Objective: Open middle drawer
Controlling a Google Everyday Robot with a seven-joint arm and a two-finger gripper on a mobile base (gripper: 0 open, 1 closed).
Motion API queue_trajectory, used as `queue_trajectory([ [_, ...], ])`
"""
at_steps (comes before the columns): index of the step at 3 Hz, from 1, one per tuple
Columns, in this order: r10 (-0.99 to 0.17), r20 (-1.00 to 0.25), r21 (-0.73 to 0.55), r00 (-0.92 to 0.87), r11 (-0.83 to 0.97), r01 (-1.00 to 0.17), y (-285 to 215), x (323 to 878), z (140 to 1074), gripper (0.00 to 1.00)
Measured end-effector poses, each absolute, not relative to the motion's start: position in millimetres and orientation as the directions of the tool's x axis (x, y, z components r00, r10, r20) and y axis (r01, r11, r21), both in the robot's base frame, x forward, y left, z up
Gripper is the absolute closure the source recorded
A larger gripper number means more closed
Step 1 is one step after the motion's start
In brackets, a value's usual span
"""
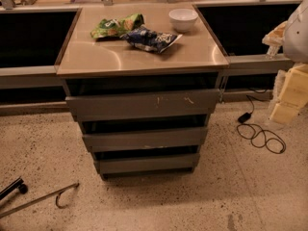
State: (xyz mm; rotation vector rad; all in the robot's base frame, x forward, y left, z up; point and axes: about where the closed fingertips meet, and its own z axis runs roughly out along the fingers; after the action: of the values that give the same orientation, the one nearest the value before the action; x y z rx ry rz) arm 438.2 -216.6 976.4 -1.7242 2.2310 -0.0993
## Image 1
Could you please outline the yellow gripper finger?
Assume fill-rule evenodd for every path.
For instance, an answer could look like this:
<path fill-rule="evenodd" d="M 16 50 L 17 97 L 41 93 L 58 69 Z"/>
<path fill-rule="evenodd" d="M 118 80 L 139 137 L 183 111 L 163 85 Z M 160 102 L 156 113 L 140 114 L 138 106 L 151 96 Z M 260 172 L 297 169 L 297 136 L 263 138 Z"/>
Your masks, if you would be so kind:
<path fill-rule="evenodd" d="M 287 124 L 308 104 L 308 64 L 295 64 L 284 77 L 269 119 Z"/>
<path fill-rule="evenodd" d="M 268 46 L 281 46 L 283 44 L 286 25 L 286 21 L 280 23 L 263 37 L 262 43 Z"/>

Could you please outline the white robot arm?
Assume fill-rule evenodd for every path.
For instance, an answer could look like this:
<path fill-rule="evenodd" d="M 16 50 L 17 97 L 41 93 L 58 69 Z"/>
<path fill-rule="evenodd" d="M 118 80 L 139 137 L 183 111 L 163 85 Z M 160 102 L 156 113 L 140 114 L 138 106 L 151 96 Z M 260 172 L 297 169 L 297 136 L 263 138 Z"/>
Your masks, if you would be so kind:
<path fill-rule="evenodd" d="M 266 34 L 262 43 L 269 47 L 282 46 L 284 56 L 295 63 L 285 74 L 269 116 L 273 122 L 286 124 L 308 103 L 308 0 L 304 0 L 287 21 Z"/>

